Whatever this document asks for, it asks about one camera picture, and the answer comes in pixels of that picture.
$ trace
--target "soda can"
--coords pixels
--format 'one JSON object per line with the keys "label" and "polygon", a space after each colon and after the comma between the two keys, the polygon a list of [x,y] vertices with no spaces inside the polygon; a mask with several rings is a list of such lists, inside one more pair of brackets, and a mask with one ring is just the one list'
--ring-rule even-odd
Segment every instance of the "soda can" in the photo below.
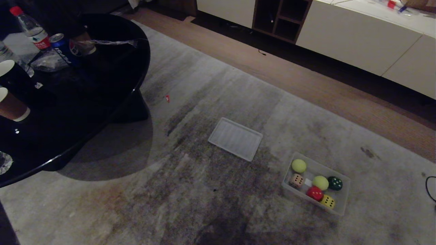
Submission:
{"label": "soda can", "polygon": [[65,60],[65,62],[72,67],[81,67],[82,62],[80,61],[79,49],[74,45],[74,43],[66,38],[64,34],[58,33],[50,37],[49,39],[51,46],[56,50],[56,52]]}

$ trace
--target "plastic container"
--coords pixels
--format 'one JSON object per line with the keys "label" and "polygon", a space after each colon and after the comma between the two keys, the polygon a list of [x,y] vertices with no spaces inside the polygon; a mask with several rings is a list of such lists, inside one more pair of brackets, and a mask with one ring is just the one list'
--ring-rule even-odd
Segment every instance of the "plastic container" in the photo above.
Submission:
{"label": "plastic container", "polygon": [[14,6],[10,8],[10,12],[17,17],[20,23],[20,28],[30,41],[39,48],[41,51],[48,50],[50,48],[50,42],[48,41],[47,32],[36,22],[36,20],[21,10],[20,7]]}
{"label": "plastic container", "polygon": [[251,162],[262,137],[259,132],[221,117],[208,141]]}
{"label": "plastic container", "polygon": [[[289,180],[291,179],[292,175],[296,174],[296,172],[294,172],[291,168],[291,163],[294,161],[294,159],[304,160],[307,165],[306,171],[300,174],[305,179],[304,185],[300,188],[294,188],[289,184]],[[306,195],[307,190],[312,186],[313,178],[317,175],[322,175],[326,178],[330,176],[335,176],[340,178],[343,182],[344,186],[340,191],[334,191],[330,189],[323,191],[324,194],[331,196],[335,200],[336,205],[333,209],[327,208],[326,206],[322,205],[320,202]],[[283,179],[282,187],[284,188],[285,195],[290,199],[295,198],[295,196],[299,196],[315,204],[316,206],[321,207],[327,212],[343,216],[345,214],[345,208],[347,206],[348,193],[350,192],[350,187],[351,187],[351,179],[343,174],[334,171],[333,169],[330,169],[324,165],[319,164],[318,162],[308,158],[303,154],[295,152],[294,155],[292,156],[292,160],[286,171],[285,178]]]}

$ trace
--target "gray rug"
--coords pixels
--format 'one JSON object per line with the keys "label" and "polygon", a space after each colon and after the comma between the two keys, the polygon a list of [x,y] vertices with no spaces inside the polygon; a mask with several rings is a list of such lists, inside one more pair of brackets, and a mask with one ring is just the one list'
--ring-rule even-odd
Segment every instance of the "gray rug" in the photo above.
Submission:
{"label": "gray rug", "polygon": [[[152,119],[110,125],[62,171],[1,188],[21,244],[435,244],[433,163],[140,26]],[[221,117],[263,134],[253,162],[208,143]],[[284,197],[295,151],[352,179],[345,216]]]}

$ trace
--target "plastic tray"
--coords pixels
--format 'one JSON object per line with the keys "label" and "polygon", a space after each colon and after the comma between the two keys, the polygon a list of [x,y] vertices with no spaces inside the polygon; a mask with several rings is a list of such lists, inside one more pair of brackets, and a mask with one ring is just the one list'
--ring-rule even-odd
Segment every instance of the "plastic tray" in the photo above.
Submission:
{"label": "plastic tray", "polygon": [[209,137],[209,142],[251,162],[263,135],[222,117]]}
{"label": "plastic tray", "polygon": [[[300,188],[294,188],[289,184],[289,179],[291,179],[292,175],[295,174],[292,170],[291,164],[294,161],[294,159],[301,159],[304,160],[307,164],[307,169],[304,173],[301,175],[305,178],[305,183]],[[312,180],[315,176],[322,175],[326,178],[330,176],[336,176],[340,178],[344,184],[342,189],[340,191],[334,191],[327,189],[323,191],[324,194],[331,196],[335,202],[336,205],[333,209],[327,208],[326,206],[323,206],[320,202],[308,197],[306,195],[307,190],[312,186]],[[295,195],[323,208],[324,210],[332,213],[343,216],[345,214],[345,207],[347,206],[347,200],[348,200],[348,193],[350,192],[351,187],[351,179],[347,176],[340,174],[324,165],[319,164],[318,162],[308,158],[307,156],[300,154],[298,152],[295,152],[292,156],[292,160],[289,164],[289,167],[286,171],[285,178],[283,179],[282,186],[285,189],[285,195],[289,198],[294,198]]]}

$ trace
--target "table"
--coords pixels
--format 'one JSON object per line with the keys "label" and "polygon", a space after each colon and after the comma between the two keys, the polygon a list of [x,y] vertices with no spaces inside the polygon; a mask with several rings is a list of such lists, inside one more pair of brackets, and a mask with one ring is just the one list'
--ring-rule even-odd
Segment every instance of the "table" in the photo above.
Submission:
{"label": "table", "polygon": [[99,55],[86,60],[92,63],[83,69],[35,72],[33,79],[44,86],[26,101],[29,118],[22,123],[0,118],[0,150],[14,159],[11,168],[0,175],[0,187],[42,170],[63,168],[109,123],[148,118],[139,91],[150,64],[144,32],[133,22],[109,14],[85,14],[82,23],[93,39],[141,40],[136,48],[97,45]]}

